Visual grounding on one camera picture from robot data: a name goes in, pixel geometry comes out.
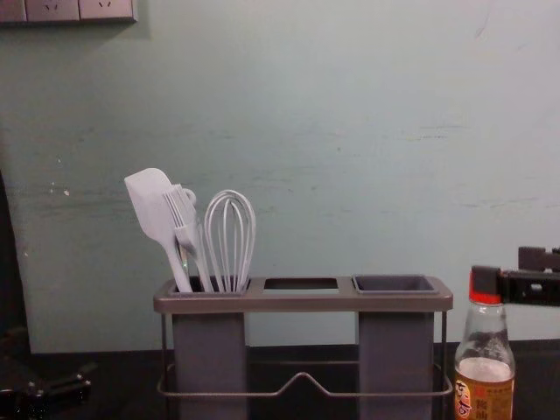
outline red bottle cap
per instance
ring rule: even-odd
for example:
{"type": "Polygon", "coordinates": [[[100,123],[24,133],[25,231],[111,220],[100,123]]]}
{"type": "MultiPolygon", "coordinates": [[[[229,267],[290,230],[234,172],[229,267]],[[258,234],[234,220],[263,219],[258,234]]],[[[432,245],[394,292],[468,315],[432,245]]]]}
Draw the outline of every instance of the red bottle cap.
{"type": "Polygon", "coordinates": [[[498,293],[492,293],[490,291],[476,290],[474,285],[474,274],[471,271],[471,277],[469,281],[469,298],[477,304],[486,305],[499,305],[501,304],[501,296],[498,293]]]}

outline light blue wall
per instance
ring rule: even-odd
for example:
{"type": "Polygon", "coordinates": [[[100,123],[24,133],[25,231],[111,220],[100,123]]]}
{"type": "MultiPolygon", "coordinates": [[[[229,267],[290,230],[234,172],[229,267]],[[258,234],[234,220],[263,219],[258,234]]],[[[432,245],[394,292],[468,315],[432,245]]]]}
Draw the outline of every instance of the light blue wall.
{"type": "MultiPolygon", "coordinates": [[[[0,31],[35,352],[157,347],[171,271],[123,185],[148,166],[252,199],[255,275],[441,277],[451,340],[472,264],[558,244],[558,1],[140,4],[128,28],[0,31]]],[[[558,311],[509,314],[516,339],[560,337],[558,311]]],[[[259,345],[354,339],[351,314],[250,324],[259,345]]]]}

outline black bracket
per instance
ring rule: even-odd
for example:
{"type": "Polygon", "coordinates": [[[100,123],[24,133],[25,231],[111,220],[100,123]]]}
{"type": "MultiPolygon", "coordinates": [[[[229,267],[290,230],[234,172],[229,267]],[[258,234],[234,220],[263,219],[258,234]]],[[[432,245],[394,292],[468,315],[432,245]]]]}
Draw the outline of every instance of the black bracket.
{"type": "Polygon", "coordinates": [[[519,270],[474,266],[471,289],[504,304],[560,306],[560,249],[519,248],[519,270]]]}

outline whisk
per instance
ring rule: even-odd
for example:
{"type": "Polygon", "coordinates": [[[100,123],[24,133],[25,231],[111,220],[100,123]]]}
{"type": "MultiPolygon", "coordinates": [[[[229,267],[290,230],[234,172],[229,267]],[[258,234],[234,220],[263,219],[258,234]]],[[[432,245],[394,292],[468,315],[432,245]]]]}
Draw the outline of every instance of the whisk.
{"type": "Polygon", "coordinates": [[[204,231],[218,289],[222,292],[242,291],[249,280],[249,266],[255,248],[256,217],[251,202],[237,191],[218,192],[206,210],[204,231]],[[233,254],[229,252],[231,222],[233,254]],[[219,255],[214,247],[216,234],[219,255]]]}

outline black object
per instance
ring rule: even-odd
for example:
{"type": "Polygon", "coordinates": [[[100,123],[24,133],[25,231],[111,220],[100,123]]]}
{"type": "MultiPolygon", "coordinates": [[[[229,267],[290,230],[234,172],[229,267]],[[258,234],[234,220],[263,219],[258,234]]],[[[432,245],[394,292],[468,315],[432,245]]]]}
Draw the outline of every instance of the black object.
{"type": "Polygon", "coordinates": [[[472,267],[471,294],[492,294],[504,304],[560,306],[560,254],[519,248],[519,270],[472,267]]]}
{"type": "Polygon", "coordinates": [[[91,382],[84,375],[95,368],[95,364],[89,364],[77,374],[56,381],[29,381],[23,389],[0,390],[0,419],[43,420],[65,408],[85,403],[91,382]]]}
{"type": "Polygon", "coordinates": [[[19,278],[8,199],[0,171],[0,355],[28,353],[24,292],[19,278]]]}

